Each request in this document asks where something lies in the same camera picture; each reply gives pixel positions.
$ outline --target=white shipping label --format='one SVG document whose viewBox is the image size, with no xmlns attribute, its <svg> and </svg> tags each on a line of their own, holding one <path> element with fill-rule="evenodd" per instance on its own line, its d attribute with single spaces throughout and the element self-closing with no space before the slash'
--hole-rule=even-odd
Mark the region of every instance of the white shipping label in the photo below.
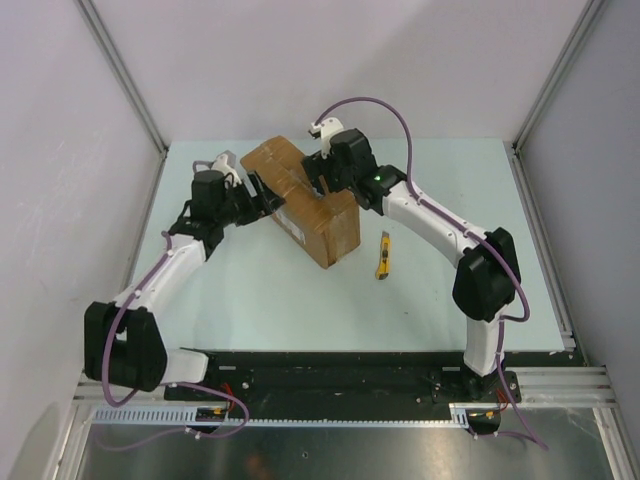
<svg viewBox="0 0 640 480">
<path fill-rule="evenodd" d="M 282 209 L 279 209 L 276 212 L 276 217 L 278 217 L 278 220 L 280 220 L 280 222 L 286 227 L 287 230 L 291 232 L 294 237 L 300 240 L 300 242 L 305 243 L 304 233 L 302 233 L 302 230 L 300 230 L 295 223 L 289 220 L 289 218 L 287 218 L 287 216 L 282 213 Z"/>
</svg>

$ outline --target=yellow utility knife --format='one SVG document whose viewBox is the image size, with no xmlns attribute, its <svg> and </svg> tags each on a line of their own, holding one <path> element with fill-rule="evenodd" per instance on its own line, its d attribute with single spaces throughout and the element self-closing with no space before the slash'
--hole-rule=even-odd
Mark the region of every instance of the yellow utility knife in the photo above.
<svg viewBox="0 0 640 480">
<path fill-rule="evenodd" d="M 384 280 L 389 276 L 391 270 L 391 237 L 387 232 L 382 232 L 380 239 L 380 260 L 376 270 L 376 278 Z"/>
</svg>

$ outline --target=white wall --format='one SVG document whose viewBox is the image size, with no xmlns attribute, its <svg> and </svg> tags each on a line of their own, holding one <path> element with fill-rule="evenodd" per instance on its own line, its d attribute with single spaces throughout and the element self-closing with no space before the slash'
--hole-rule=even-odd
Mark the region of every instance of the white wall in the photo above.
<svg viewBox="0 0 640 480">
<path fill-rule="evenodd" d="M 585 3 L 96 0 L 170 140 L 300 138 L 352 95 L 392 102 L 417 137 L 512 140 Z M 368 135 L 401 136 L 357 108 Z"/>
<path fill-rule="evenodd" d="M 0 478 L 37 479 L 119 289 L 158 157 L 70 0 L 0 16 Z"/>
<path fill-rule="evenodd" d="M 640 450 L 640 2 L 604 12 L 524 152 L 574 314 Z"/>
</svg>

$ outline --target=robotic arm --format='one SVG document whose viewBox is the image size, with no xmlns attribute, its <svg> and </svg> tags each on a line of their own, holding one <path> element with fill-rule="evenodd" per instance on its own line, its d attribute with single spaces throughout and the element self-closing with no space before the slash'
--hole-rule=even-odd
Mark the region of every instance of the robotic arm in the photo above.
<svg viewBox="0 0 640 480">
<path fill-rule="evenodd" d="M 306 157 L 303 166 L 318 193 L 350 190 L 362 208 L 407 226 L 438 249 L 456 269 L 453 299 L 467 316 L 465 365 L 481 378 L 494 373 L 498 317 L 513 301 L 515 287 L 490 252 L 468 234 L 473 232 L 484 238 L 520 280 L 511 235 L 502 228 L 487 232 L 472 225 L 418 190 L 419 196 L 434 208 L 419 203 L 410 192 L 406 174 L 391 165 L 378 166 L 368 139 L 357 129 L 345 130 L 337 118 L 312 125 L 310 133 L 321 139 L 321 150 Z M 445 217 L 464 225 L 466 231 L 460 232 Z"/>
<path fill-rule="evenodd" d="M 102 379 L 103 352 L 110 344 L 106 357 L 109 383 L 152 391 L 160 384 L 198 383 L 204 378 L 208 357 L 191 350 L 166 350 L 155 318 L 184 281 L 211 257 L 226 226 L 248 225 L 284 203 L 253 172 L 248 174 L 256 191 L 252 197 L 229 165 L 231 155 L 222 153 L 209 168 L 194 173 L 191 200 L 169 229 L 167 251 L 142 280 L 111 303 L 94 302 L 86 310 L 87 377 Z M 118 334 L 126 332 L 126 339 L 113 339 L 114 324 Z"/>
</svg>

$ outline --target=cardboard box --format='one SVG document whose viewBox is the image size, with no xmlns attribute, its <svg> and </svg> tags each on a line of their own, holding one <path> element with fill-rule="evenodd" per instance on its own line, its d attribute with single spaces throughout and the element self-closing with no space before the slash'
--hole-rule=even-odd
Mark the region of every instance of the cardboard box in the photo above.
<svg viewBox="0 0 640 480">
<path fill-rule="evenodd" d="M 304 153 L 284 137 L 267 140 L 240 163 L 255 170 L 285 205 L 273 219 L 318 265 L 329 268 L 360 245 L 360 211 L 347 190 L 319 197 L 300 163 Z"/>
</svg>

